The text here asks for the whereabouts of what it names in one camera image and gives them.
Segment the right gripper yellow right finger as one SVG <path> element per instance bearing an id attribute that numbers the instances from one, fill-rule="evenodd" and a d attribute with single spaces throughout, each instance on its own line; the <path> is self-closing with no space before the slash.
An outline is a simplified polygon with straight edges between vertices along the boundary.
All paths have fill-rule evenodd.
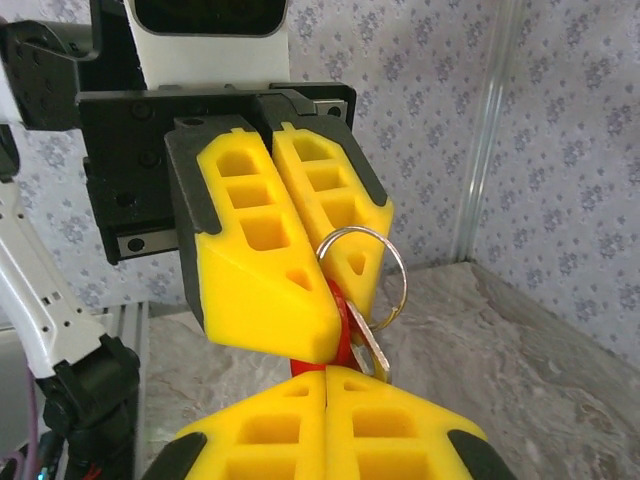
<path id="1" fill-rule="evenodd" d="M 358 372 L 327 374 L 329 479 L 514 479 L 469 419 Z"/>

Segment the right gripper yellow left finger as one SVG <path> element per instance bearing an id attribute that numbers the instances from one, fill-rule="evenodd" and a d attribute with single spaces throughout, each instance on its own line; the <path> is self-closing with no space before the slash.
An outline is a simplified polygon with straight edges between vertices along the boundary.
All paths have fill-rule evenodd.
<path id="1" fill-rule="evenodd" d="M 202 418 L 163 447 L 145 479 L 322 479 L 326 383 L 308 372 Z"/>

